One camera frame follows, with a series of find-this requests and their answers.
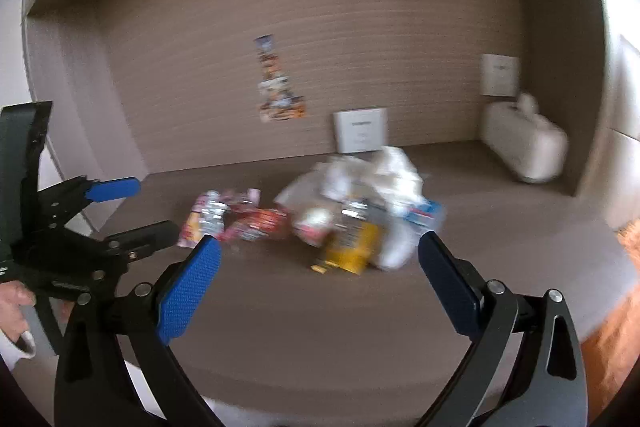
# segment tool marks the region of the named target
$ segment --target orange carpet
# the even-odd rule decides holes
[[[618,232],[620,244],[640,271],[640,219]],[[640,355],[640,284],[582,343],[589,420],[609,404]]]

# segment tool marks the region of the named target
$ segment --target textured blue pad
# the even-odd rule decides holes
[[[119,200],[136,195],[140,191],[140,182],[135,178],[123,178],[108,182],[96,182],[84,193],[84,197],[95,203]]]
[[[180,266],[180,273],[158,304],[156,331],[166,346],[185,332],[209,283],[220,267],[220,243],[206,235]]]

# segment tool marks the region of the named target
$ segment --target metal bolt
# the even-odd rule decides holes
[[[502,284],[500,281],[497,281],[495,279],[490,280],[486,284],[486,287],[489,288],[489,291],[491,293],[495,293],[496,295],[500,295],[501,293],[504,293],[504,284]]]
[[[78,304],[80,306],[84,306],[85,304],[89,304],[90,300],[91,300],[91,294],[89,294],[89,293],[81,293],[78,296]]]
[[[146,297],[151,293],[151,285],[148,282],[141,282],[138,286],[133,289],[133,293],[135,293],[138,297]]]
[[[549,298],[553,302],[561,302],[562,301],[562,294],[558,290],[549,290]]]

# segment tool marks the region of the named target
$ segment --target brown tabletop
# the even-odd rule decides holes
[[[560,289],[581,338],[634,284],[614,234],[559,185],[517,182],[478,142],[405,150],[418,172],[430,174],[424,194],[446,207],[440,235],[449,250],[514,292]],[[257,187],[268,203],[323,159],[152,174],[102,233],[162,219],[181,224],[207,189]],[[132,264],[120,290],[155,281],[188,253],[174,247]],[[468,340],[454,332],[415,259],[396,272],[321,276],[308,268],[317,253],[293,238],[223,248],[222,267],[188,331],[171,343],[185,372],[205,396],[326,425],[420,416]],[[510,344],[492,391],[504,384],[516,349]]]

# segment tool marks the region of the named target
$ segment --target poster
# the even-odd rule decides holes
[[[264,35],[255,39],[258,47],[258,60],[262,68],[262,81],[258,84],[264,102],[260,104],[260,119],[289,120],[306,115],[305,99],[294,96],[289,77],[280,67],[280,58],[273,49],[273,36]]]

